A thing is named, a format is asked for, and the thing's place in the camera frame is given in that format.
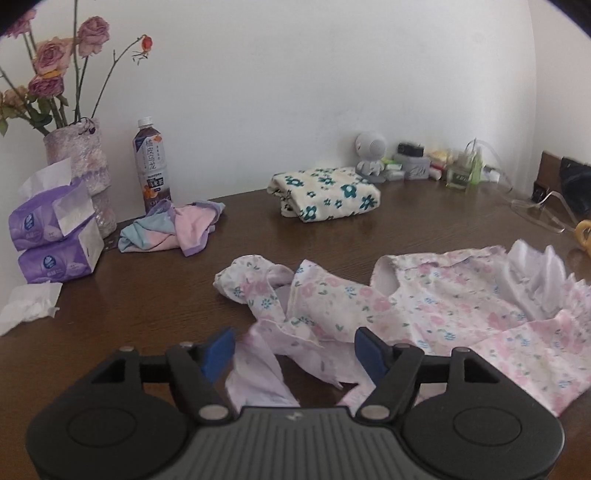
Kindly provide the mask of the purple tissue pack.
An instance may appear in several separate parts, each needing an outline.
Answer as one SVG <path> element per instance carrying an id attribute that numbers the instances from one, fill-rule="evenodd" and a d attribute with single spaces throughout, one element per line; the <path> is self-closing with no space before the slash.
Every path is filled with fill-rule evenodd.
<path id="1" fill-rule="evenodd" d="M 24 202 L 8 219 L 18 252 L 61 241 L 94 216 L 87 186 L 73 177 L 69 158 L 37 171 L 18 193 Z"/>
<path id="2" fill-rule="evenodd" d="M 64 283 L 91 275 L 104 249 L 95 218 L 63 240 L 25 251 L 18 258 L 28 284 Z"/>

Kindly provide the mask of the grey tin box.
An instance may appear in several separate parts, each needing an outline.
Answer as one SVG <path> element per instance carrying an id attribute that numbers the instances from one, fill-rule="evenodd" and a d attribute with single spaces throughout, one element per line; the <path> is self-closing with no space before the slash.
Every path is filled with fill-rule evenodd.
<path id="1" fill-rule="evenodd" d="M 396 153 L 395 163 L 400 164 L 406 180 L 427 180 L 430 176 L 431 161 L 428 157 L 413 157 Z"/>

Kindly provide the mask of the lower purple tissue pack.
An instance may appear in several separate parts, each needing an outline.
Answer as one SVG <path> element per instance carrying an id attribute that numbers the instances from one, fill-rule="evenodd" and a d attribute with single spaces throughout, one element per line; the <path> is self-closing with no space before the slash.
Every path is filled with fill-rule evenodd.
<path id="1" fill-rule="evenodd" d="M 91 275 L 104 249 L 95 218 L 63 240 L 25 251 L 18 258 L 28 284 L 64 283 Z"/>

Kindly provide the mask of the small green white boxes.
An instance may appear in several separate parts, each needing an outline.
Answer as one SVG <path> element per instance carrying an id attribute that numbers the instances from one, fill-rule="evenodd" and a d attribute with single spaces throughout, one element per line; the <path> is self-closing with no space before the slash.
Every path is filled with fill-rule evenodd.
<path id="1" fill-rule="evenodd" d="M 404 166 L 392 159 L 384 158 L 382 160 L 383 169 L 381 176 L 386 181 L 401 181 L 406 178 Z"/>

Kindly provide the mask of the black bag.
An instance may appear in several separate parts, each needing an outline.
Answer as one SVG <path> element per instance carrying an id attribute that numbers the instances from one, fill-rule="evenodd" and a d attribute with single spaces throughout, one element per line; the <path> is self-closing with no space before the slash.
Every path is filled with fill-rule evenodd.
<path id="1" fill-rule="evenodd" d="M 561 193 L 570 209 L 589 218 L 591 211 L 591 167 L 563 157 L 560 164 Z"/>

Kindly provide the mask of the pastel pink blue cloth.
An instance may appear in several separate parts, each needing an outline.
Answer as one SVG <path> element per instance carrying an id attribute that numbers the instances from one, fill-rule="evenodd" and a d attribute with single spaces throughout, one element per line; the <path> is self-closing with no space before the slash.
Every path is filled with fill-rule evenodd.
<path id="1" fill-rule="evenodd" d="M 179 248 L 190 257 L 205 249 L 224 208 L 224 203 L 214 201 L 175 206 L 170 200 L 161 200 L 121 230 L 118 250 L 149 253 Z"/>

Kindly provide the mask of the purple textured vase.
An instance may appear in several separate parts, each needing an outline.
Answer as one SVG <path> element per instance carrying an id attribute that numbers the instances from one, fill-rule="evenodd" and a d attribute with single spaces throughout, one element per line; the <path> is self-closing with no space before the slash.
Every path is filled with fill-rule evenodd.
<path id="1" fill-rule="evenodd" d="M 70 159 L 72 177 L 85 182 L 99 232 L 105 239 L 116 230 L 117 221 L 108 195 L 111 176 L 101 140 L 99 121 L 87 117 L 54 130 L 43 139 L 48 164 Z"/>

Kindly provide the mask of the square glass perfume bottle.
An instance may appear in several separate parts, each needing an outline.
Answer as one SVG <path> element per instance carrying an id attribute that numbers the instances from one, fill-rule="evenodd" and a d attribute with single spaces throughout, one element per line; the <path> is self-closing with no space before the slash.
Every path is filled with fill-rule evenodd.
<path id="1" fill-rule="evenodd" d="M 458 160 L 448 165 L 446 170 L 446 186 L 458 190 L 466 190 L 470 184 L 471 165 L 465 160 Z"/>

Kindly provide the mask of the upper purple tissue pack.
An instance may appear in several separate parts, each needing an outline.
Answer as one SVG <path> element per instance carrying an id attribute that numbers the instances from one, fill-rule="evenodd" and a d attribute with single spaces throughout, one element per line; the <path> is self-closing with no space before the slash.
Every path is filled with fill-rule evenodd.
<path id="1" fill-rule="evenodd" d="M 61 241 L 94 216 L 87 186 L 73 177 L 69 158 L 37 171 L 18 193 L 24 202 L 8 219 L 18 252 Z"/>

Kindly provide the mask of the dried pink rose bouquet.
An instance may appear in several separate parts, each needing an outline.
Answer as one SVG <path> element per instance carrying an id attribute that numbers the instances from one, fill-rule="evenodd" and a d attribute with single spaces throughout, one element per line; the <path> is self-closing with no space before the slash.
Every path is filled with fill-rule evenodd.
<path id="1" fill-rule="evenodd" d="M 93 115 L 82 114 L 81 97 L 89 60 L 110 40 L 110 25 L 100 16 L 81 22 L 75 1 L 70 35 L 37 42 L 32 29 L 35 16 L 36 9 L 29 9 L 1 34 L 23 40 L 33 71 L 26 85 L 16 84 L 1 72 L 1 81 L 7 85 L 1 91 L 1 135 L 6 135 L 14 119 L 43 136 L 68 127 L 77 127 L 81 135 L 94 134 L 96 121 Z"/>

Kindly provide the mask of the folded white teal floral cloth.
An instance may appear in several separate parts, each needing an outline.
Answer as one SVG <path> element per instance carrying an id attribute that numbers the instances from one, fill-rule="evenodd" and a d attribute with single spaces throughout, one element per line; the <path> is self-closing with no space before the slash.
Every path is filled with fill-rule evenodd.
<path id="1" fill-rule="evenodd" d="M 283 217 L 304 223 L 369 213 L 381 205 L 381 192 L 353 167 L 317 168 L 273 175 L 267 193 L 280 199 Z"/>

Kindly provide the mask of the green small bottle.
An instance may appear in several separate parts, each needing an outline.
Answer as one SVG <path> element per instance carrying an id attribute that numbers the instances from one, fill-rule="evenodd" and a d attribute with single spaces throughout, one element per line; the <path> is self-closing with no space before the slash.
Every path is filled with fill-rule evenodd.
<path id="1" fill-rule="evenodd" d="M 472 154 L 470 184 L 478 185 L 481 182 L 481 175 L 483 169 L 482 150 L 476 147 Z"/>

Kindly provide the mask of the pink floral dress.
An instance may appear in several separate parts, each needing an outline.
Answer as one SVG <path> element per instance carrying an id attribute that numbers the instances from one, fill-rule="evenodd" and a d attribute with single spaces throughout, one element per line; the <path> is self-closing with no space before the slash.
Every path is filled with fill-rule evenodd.
<path id="1" fill-rule="evenodd" d="M 362 327 L 429 355 L 473 349 L 554 414 L 590 386 L 590 288 L 552 248 L 386 255 L 366 285 L 308 260 L 290 269 L 245 255 L 213 283 L 254 317 L 225 382 L 236 408 L 297 405 L 280 356 L 351 385 L 342 404 L 358 408 L 374 386 L 353 351 Z"/>

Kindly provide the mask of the crumpled white tissue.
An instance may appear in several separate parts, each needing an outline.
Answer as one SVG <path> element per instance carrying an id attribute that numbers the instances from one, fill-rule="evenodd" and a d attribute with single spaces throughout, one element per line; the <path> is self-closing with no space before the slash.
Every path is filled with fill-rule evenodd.
<path id="1" fill-rule="evenodd" d="M 59 310 L 57 302 L 61 289 L 61 283 L 27 284 L 14 288 L 1 310 L 0 335 L 22 323 L 54 318 Z"/>

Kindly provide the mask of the white robot figurine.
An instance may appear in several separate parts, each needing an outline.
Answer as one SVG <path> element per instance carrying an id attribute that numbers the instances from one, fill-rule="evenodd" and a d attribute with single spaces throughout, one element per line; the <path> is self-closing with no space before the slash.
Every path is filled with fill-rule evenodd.
<path id="1" fill-rule="evenodd" d="M 363 132 L 356 136 L 355 149 L 359 157 L 356 173 L 370 183 L 384 183 L 386 179 L 382 176 L 382 171 L 386 153 L 385 139 L 376 133 Z"/>

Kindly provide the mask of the brown tea drink bottle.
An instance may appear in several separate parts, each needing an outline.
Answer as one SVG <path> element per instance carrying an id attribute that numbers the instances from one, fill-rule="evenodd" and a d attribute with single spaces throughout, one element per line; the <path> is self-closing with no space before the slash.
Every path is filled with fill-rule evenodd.
<path id="1" fill-rule="evenodd" d="M 163 137 L 150 117 L 138 120 L 133 147 L 144 209 L 148 212 L 159 201 L 171 199 Z"/>

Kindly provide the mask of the clear plastic hanger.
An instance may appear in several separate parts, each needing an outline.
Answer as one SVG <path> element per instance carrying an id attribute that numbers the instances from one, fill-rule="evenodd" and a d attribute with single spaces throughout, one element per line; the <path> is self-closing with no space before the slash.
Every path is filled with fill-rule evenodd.
<path id="1" fill-rule="evenodd" d="M 510 209 L 522 219 L 556 234 L 574 233 L 578 220 L 564 197 L 557 191 L 546 193 L 539 202 L 513 198 L 509 193 L 501 193 Z M 550 208 L 550 200 L 557 200 L 567 219 L 562 220 Z"/>

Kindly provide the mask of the black charger adapter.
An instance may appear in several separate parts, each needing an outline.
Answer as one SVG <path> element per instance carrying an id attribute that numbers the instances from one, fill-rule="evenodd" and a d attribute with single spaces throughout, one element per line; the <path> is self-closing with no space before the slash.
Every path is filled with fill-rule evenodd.
<path id="1" fill-rule="evenodd" d="M 408 157 L 421 158 L 425 155 L 425 148 L 420 144 L 401 142 L 397 147 L 397 153 Z"/>

